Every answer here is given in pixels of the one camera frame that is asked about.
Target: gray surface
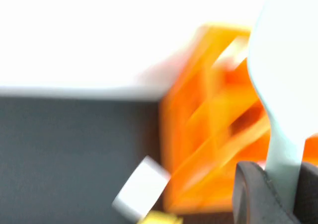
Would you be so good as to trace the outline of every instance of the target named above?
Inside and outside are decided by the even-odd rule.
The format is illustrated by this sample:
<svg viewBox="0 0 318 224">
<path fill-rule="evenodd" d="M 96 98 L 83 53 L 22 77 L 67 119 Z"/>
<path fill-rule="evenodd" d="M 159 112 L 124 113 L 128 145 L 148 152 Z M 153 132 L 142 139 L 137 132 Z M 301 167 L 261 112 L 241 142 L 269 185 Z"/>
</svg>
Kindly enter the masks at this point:
<svg viewBox="0 0 318 224">
<path fill-rule="evenodd" d="M 147 154 L 156 103 L 0 98 L 0 223 L 126 223 L 111 202 Z"/>
</svg>

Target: orange plastic object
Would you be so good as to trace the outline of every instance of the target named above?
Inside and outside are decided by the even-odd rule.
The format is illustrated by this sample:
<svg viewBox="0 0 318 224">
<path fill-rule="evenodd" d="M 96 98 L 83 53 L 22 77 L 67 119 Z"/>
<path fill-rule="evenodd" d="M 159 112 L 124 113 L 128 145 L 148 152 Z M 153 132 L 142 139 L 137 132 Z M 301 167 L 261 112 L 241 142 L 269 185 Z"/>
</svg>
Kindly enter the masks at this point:
<svg viewBox="0 0 318 224">
<path fill-rule="evenodd" d="M 164 192 L 168 212 L 229 211 L 236 163 L 265 164 L 270 125 L 250 82 L 246 58 L 220 59 L 248 29 L 202 28 L 204 35 L 160 106 L 161 153 L 172 174 Z M 316 138 L 305 160 L 318 164 Z"/>
</svg>

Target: light blue object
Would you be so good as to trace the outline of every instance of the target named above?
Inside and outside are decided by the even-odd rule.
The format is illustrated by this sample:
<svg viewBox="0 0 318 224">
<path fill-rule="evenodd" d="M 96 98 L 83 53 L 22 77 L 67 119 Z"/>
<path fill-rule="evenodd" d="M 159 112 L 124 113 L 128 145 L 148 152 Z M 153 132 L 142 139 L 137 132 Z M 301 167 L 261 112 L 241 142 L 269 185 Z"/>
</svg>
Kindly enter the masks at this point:
<svg viewBox="0 0 318 224">
<path fill-rule="evenodd" d="M 251 34 L 248 71 L 271 124 L 266 161 L 293 210 L 305 140 L 318 132 L 318 0 L 268 0 Z"/>
</svg>

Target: white wall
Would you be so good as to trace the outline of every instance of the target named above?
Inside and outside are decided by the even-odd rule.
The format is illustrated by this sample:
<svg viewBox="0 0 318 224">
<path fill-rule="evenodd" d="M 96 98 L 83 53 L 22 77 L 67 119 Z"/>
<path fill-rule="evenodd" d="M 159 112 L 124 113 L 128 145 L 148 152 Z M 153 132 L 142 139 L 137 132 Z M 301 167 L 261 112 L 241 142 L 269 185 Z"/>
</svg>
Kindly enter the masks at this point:
<svg viewBox="0 0 318 224">
<path fill-rule="evenodd" d="M 198 26 L 251 26 L 263 2 L 0 0 L 0 94 L 158 99 Z"/>
</svg>

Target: orange block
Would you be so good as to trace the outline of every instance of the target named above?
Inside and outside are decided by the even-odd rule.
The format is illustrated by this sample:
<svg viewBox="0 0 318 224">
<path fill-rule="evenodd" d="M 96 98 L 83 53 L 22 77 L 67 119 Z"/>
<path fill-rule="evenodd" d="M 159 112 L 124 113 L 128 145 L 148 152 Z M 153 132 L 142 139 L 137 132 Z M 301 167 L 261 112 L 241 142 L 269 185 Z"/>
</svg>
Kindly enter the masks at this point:
<svg viewBox="0 0 318 224">
<path fill-rule="evenodd" d="M 270 124 L 250 82 L 250 31 L 211 26 L 160 105 L 167 212 L 230 211 L 236 163 L 264 164 Z M 318 138 L 305 160 L 318 164 Z"/>
</svg>

